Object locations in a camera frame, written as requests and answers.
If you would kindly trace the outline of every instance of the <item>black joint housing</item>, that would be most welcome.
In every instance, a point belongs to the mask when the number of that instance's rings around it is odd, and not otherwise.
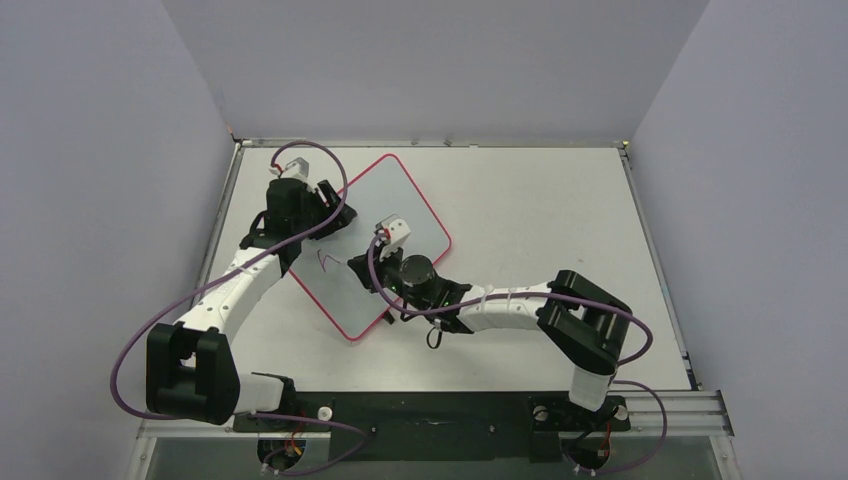
[[[571,270],[561,270],[548,287],[553,293],[592,300],[632,313],[624,302]],[[630,322],[621,315],[598,308],[584,308],[578,317],[572,312],[579,307],[574,302],[548,299],[536,312],[537,324],[578,367],[597,375],[614,374]]]
[[[318,189],[326,198],[326,203],[321,195],[309,190],[308,185],[300,180],[271,180],[265,192],[267,209],[253,220],[250,231],[239,243],[239,248],[267,249],[330,218],[341,203],[341,198],[326,180],[318,183]],[[356,210],[345,205],[332,222],[309,238],[319,240],[332,235],[350,225],[356,215]],[[264,220],[263,228],[259,228],[260,220]],[[276,252],[283,272],[288,271],[301,251],[300,242],[292,242]]]
[[[183,360],[196,357],[195,367]],[[221,425],[238,403],[240,384],[227,337],[159,323],[147,335],[147,408]]]
[[[397,292],[398,285],[396,284],[397,272],[400,269],[401,259],[403,258],[403,249],[398,248],[397,251],[380,261],[380,253],[383,251],[384,245],[378,245],[374,249],[374,272],[377,274],[377,280],[384,288],[388,288],[393,292]],[[377,286],[371,281],[371,273],[368,269],[368,254],[363,253],[357,255],[347,261],[347,266],[356,274],[359,283],[370,293],[377,293]]]

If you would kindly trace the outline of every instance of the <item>white connector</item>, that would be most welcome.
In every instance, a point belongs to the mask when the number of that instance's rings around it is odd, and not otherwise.
[[[271,172],[275,177],[280,178],[294,178],[296,180],[300,180],[303,183],[309,183],[309,162],[304,160],[301,157],[297,157],[291,162],[287,163],[283,169],[280,170],[277,165],[271,165],[268,167],[268,171]]]
[[[386,236],[385,246],[380,251],[380,260],[385,260],[386,257],[398,251],[412,234],[409,224],[397,215],[392,215],[378,223],[376,228]]]
[[[607,398],[612,375],[598,375],[575,365],[568,401],[591,412],[597,412]]]

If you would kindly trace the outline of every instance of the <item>screw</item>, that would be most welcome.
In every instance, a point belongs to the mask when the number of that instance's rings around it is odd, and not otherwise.
[[[318,420],[327,421],[333,418],[333,409],[330,407],[321,407],[318,409]]]
[[[548,409],[539,405],[533,409],[533,418],[535,418],[537,422],[544,422],[548,419]]]

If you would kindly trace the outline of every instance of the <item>glass panel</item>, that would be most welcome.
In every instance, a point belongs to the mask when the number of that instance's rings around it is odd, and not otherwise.
[[[656,438],[613,438],[609,466],[638,459],[656,442]],[[233,478],[268,480],[259,474],[255,439],[159,439],[148,471],[148,480],[216,480]],[[498,459],[490,462],[341,462],[310,475],[310,479],[399,478],[403,480],[492,480],[571,478],[568,463],[531,464],[526,458]],[[613,479],[721,478],[708,437],[672,437],[644,465]]]

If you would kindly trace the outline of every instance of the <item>white arm segment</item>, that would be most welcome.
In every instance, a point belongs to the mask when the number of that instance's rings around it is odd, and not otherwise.
[[[237,251],[225,274],[241,267],[262,251],[260,248]],[[202,301],[178,321],[185,322],[184,328],[203,332],[212,327],[217,328],[232,345],[236,333],[254,305],[282,276],[279,258],[268,255],[207,293]],[[283,382],[279,379],[239,372],[239,385],[239,399],[233,413],[267,412],[280,406]]]
[[[547,299],[542,297],[515,298],[512,295],[526,292],[550,293],[547,284],[540,283],[532,287],[492,288],[473,286],[463,297],[462,301],[473,300],[486,295],[505,293],[509,298],[499,300],[484,300],[483,302],[465,307],[459,311],[457,318],[472,332],[490,328],[513,328],[522,330],[539,330],[536,322],[539,318],[536,311],[545,305]],[[593,412],[598,411],[604,404],[612,375],[597,375],[574,366],[574,376],[568,399]]]
[[[540,297],[513,297],[516,293],[543,292],[550,293],[546,284],[540,283],[532,287],[493,288],[491,285],[481,287],[474,285],[463,297],[462,301],[473,300],[488,295],[506,294],[509,298],[499,300],[483,300],[477,305],[465,307],[459,311],[457,318],[472,332],[490,328],[514,328],[521,330],[539,330],[536,321],[536,310],[545,306],[546,299]]]
[[[241,267],[262,252],[261,248],[237,251],[224,274]],[[211,327],[217,328],[232,344],[233,338],[253,310],[253,306],[282,276],[279,258],[276,255],[268,255],[230,281],[207,293],[203,300],[180,317],[179,321],[185,322],[185,328],[193,330],[206,331]]]

